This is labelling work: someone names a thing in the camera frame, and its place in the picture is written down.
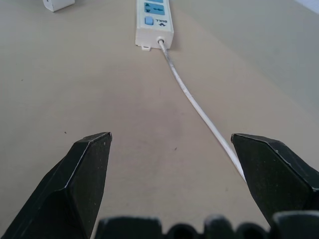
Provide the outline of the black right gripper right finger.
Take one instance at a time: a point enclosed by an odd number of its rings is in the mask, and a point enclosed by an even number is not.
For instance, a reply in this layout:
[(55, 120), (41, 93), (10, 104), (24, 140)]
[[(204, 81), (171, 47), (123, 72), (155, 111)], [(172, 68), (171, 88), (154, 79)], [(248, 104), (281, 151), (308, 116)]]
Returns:
[(319, 211), (319, 171), (279, 140), (231, 136), (249, 191), (268, 223), (285, 211)]

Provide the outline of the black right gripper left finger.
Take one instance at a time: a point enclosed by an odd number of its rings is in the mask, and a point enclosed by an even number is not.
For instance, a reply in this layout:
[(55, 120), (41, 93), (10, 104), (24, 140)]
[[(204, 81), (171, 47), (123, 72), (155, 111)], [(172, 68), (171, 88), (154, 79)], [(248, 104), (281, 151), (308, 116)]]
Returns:
[(111, 142), (110, 132), (75, 142), (42, 178), (1, 239), (90, 239)]

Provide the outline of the white power strip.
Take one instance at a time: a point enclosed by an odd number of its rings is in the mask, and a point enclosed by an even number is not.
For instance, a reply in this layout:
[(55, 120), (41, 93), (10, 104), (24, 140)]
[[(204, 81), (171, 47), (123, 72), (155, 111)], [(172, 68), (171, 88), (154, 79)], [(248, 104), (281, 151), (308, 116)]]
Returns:
[(136, 46), (146, 51), (160, 49), (161, 40), (169, 49), (173, 36), (169, 0), (136, 0)]

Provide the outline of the white plug adapter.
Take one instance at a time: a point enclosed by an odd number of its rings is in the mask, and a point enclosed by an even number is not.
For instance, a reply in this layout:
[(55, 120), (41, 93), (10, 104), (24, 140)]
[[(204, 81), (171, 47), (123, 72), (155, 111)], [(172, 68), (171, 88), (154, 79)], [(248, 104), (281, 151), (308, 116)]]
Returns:
[(75, 4), (75, 0), (42, 0), (44, 6), (51, 12), (56, 12)]

